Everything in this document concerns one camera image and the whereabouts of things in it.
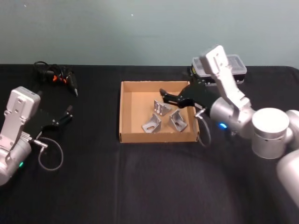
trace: black tablecloth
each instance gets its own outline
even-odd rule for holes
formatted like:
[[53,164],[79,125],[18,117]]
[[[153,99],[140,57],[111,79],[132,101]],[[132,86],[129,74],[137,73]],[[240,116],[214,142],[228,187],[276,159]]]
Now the black tablecloth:
[[[33,149],[0,188],[1,224],[298,223],[298,209],[277,179],[277,160],[258,158],[249,141],[228,138],[211,121],[209,148],[119,143],[121,81],[186,80],[185,67],[73,69],[78,98],[63,87],[41,87],[44,110],[59,116],[74,106],[74,119],[58,139],[63,167],[43,171]],[[29,65],[0,66],[0,111],[13,88],[28,85],[31,70]],[[294,68],[248,67],[240,89],[255,110],[299,110],[299,71]]]

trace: blue led light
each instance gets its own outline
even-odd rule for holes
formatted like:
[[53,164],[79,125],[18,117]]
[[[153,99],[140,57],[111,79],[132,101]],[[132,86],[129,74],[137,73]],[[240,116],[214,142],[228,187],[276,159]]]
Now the blue led light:
[[227,125],[226,124],[224,124],[224,123],[219,123],[219,128],[221,128],[221,129],[227,129]]

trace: gray cable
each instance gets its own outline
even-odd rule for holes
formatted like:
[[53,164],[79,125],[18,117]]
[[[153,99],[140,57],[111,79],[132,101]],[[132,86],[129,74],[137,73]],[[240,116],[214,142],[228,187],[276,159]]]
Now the gray cable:
[[[207,122],[206,122],[206,120],[202,117],[202,116],[198,116],[198,117],[196,117],[196,118],[198,118],[199,120],[201,120],[202,122],[203,122],[203,124],[204,124],[204,126],[205,126],[205,128],[206,128],[206,133],[207,133],[207,135],[208,135],[208,143],[205,145],[202,141],[201,141],[201,138],[200,138],[200,135],[198,134],[198,141],[200,142],[200,144],[203,146],[203,147],[208,147],[208,146],[210,146],[211,145],[211,142],[212,142],[212,137],[211,137],[211,133],[210,133],[210,128],[209,128],[209,126],[207,125]],[[193,122],[193,129],[194,129],[194,132],[195,132],[195,130],[196,130],[196,128],[195,128],[195,125],[196,125],[196,119],[194,119],[194,122]]]
[[64,153],[63,153],[63,151],[62,151],[61,146],[60,146],[56,141],[54,141],[53,139],[49,139],[49,138],[46,138],[46,137],[39,137],[39,139],[44,139],[44,140],[48,140],[48,141],[53,142],[54,144],[57,145],[57,147],[59,148],[59,150],[60,150],[60,152],[61,152],[61,162],[60,162],[60,164],[59,164],[57,167],[55,167],[55,168],[46,168],[46,167],[42,164],[42,162],[41,162],[41,156],[42,156],[42,153],[43,153],[43,150],[41,150],[40,153],[39,153],[39,155],[38,155],[38,163],[39,163],[39,165],[40,165],[43,169],[45,169],[45,170],[47,170],[47,171],[56,171],[56,170],[58,170],[59,168],[61,168],[61,166],[62,166],[62,164],[63,164],[63,162],[64,162]]

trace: metal bracket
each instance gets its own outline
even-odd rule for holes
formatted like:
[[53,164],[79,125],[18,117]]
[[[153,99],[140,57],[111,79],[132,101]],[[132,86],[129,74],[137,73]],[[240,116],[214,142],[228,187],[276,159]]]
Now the metal bracket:
[[146,133],[155,133],[161,130],[161,123],[162,121],[160,118],[153,113],[151,119],[146,124],[142,125],[142,128]]
[[184,122],[184,119],[179,113],[179,109],[169,116],[169,124],[178,132],[182,132],[187,127],[187,124]]
[[164,116],[171,110],[172,110],[172,108],[169,105],[167,105],[165,103],[161,103],[157,100],[154,100],[154,111],[157,112],[157,114]]
[[200,111],[198,111],[195,115],[196,119],[203,119],[203,117],[201,116],[204,112],[206,111],[206,108],[202,108]]

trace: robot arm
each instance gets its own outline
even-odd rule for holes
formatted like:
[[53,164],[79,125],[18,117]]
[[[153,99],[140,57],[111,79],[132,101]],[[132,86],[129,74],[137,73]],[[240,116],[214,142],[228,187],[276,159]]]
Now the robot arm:
[[197,80],[185,87],[178,96],[160,90],[165,103],[180,108],[195,106],[212,120],[224,123],[232,132],[251,139],[255,154],[266,159],[281,157],[286,145],[293,150],[277,166],[280,181],[299,207],[299,112],[283,112],[276,108],[254,111],[233,79],[227,56],[217,46],[200,57],[206,74],[215,80],[220,96],[211,96],[209,90]]
[[43,131],[57,130],[72,119],[71,106],[61,119],[53,119],[40,110],[36,113],[40,100],[38,94],[24,87],[11,91],[0,133],[0,186],[12,177],[31,153],[31,143],[41,147],[40,154],[48,147],[38,140]]

